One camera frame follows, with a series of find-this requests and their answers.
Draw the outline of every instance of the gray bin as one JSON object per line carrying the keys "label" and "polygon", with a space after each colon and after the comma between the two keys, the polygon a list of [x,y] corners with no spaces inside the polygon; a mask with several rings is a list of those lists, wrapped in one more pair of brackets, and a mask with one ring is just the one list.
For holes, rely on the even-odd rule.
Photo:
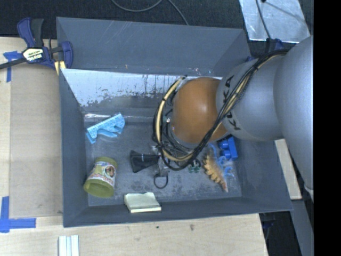
{"label": "gray bin", "polygon": [[[130,150],[150,153],[152,117],[169,84],[179,75],[222,77],[250,56],[241,29],[57,18],[58,41],[74,49],[72,69],[60,74],[65,227],[106,223],[204,218],[291,210],[291,201],[273,142],[236,140],[235,179],[222,191],[201,170],[170,172],[165,189],[153,185],[153,168],[134,174]],[[126,93],[110,82],[121,79]],[[145,91],[135,85],[145,86]],[[85,113],[121,112],[126,126],[117,138],[85,136]],[[112,198],[83,190],[94,159],[118,162]],[[130,214],[125,193],[152,191],[161,213]]]}

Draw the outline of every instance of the aluminum foil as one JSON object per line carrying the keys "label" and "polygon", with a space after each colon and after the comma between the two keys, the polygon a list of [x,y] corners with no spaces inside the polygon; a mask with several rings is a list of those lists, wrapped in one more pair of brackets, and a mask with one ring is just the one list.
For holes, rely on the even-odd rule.
{"label": "aluminum foil", "polygon": [[[298,0],[258,0],[265,25],[272,39],[299,43],[310,36]],[[250,40],[265,41],[264,29],[256,0],[239,0]]]}

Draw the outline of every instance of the label on clamp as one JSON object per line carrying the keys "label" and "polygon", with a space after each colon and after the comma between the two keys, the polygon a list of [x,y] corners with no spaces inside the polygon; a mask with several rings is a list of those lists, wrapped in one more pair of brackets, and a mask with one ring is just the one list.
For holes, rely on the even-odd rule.
{"label": "label on clamp", "polygon": [[23,51],[22,55],[28,63],[38,63],[45,60],[44,50],[40,48],[31,47]]}

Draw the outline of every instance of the can label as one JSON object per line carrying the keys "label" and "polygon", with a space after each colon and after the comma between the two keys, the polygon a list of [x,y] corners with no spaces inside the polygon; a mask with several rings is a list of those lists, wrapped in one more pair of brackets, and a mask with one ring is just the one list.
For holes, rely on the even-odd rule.
{"label": "can label", "polygon": [[109,162],[98,161],[91,170],[88,179],[98,179],[115,186],[116,168]]}

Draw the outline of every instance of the black plastic tool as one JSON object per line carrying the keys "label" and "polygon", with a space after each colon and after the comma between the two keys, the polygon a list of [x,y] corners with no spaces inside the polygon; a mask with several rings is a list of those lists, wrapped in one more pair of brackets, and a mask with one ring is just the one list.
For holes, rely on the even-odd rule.
{"label": "black plastic tool", "polygon": [[136,151],[130,152],[130,161],[132,164],[133,172],[137,173],[140,170],[156,165],[158,163],[158,155],[145,155]]}

